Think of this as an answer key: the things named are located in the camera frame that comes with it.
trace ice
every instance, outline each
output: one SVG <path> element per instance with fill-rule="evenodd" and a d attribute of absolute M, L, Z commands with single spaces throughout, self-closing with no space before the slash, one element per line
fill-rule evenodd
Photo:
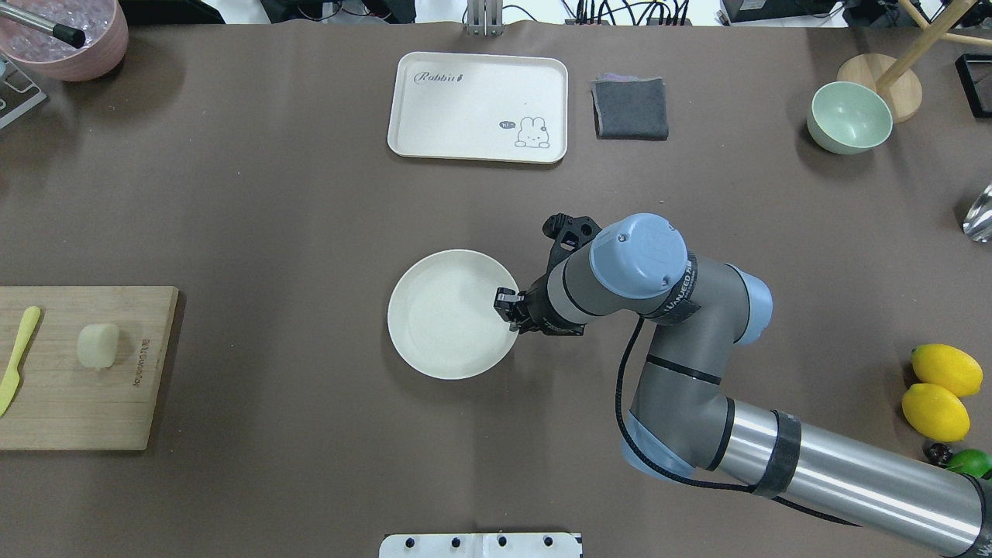
<path fill-rule="evenodd" d="M 86 42 L 79 50 L 88 48 L 110 27 L 115 7 L 115 1 L 111 0 L 12 0 L 11 4 L 81 29 L 86 34 Z M 79 52 L 55 37 L 8 20 L 0 20 L 0 37 L 3 36 L 11 54 L 31 62 L 52 62 Z"/>

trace lime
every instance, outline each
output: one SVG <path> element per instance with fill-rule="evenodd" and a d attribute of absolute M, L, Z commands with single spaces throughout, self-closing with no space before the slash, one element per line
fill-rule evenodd
<path fill-rule="evenodd" d="M 978 450 L 964 450 L 947 462 L 947 470 L 981 478 L 992 471 L 992 458 Z"/>

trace gray cloth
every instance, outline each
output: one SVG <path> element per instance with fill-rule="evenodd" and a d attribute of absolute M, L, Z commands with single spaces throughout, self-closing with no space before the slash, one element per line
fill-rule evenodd
<path fill-rule="evenodd" d="M 665 83 L 660 77 L 605 74 L 592 83 L 596 134 L 613 139 L 669 139 Z"/>

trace blue joint cap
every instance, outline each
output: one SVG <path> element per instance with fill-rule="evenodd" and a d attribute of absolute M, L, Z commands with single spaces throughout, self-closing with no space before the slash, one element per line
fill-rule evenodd
<path fill-rule="evenodd" d="M 664 295 L 682 279 L 687 263 L 682 235 L 653 213 L 633 214 L 607 226 L 589 248 L 593 275 L 626 299 Z"/>
<path fill-rule="evenodd" d="M 655 437 L 650 430 L 641 424 L 641 421 L 637 420 L 637 417 L 633 413 L 627 411 L 627 432 L 630 434 L 631 439 L 637 444 L 641 453 L 648 456 L 648 459 L 655 462 L 665 471 L 669 473 L 675 473 L 680 477 L 689 478 L 692 476 L 692 472 L 695 467 L 687 463 L 684 459 L 679 457 L 675 452 L 669 449 L 668 446 L 663 444 L 661 440 Z M 626 440 L 620 440 L 620 453 L 623 454 L 623 459 L 627 460 L 627 463 L 631 467 L 644 473 L 645 475 L 650 475 L 655 479 L 660 479 L 662 481 L 668 481 L 669 483 L 675 483 L 672 479 L 658 473 L 657 471 L 651 469 L 641 461 L 641 458 L 634 455 L 634 452 L 627 445 Z"/>
<path fill-rule="evenodd" d="M 769 323 L 772 322 L 772 291 L 764 281 L 750 273 L 745 273 L 736 265 L 727 264 L 741 276 L 744 288 L 747 289 L 748 317 L 744 334 L 734 342 L 735 345 L 749 345 L 761 337 Z"/>

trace wooden cutting board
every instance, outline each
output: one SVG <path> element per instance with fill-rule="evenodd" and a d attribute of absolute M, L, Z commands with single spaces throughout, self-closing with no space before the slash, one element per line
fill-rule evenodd
<path fill-rule="evenodd" d="M 42 317 L 21 364 L 21 387 L 0 416 L 0 450 L 144 450 L 176 312 L 176 287 L 0 287 L 0 373 L 21 315 Z M 84 368 L 76 339 L 117 324 L 117 358 Z"/>

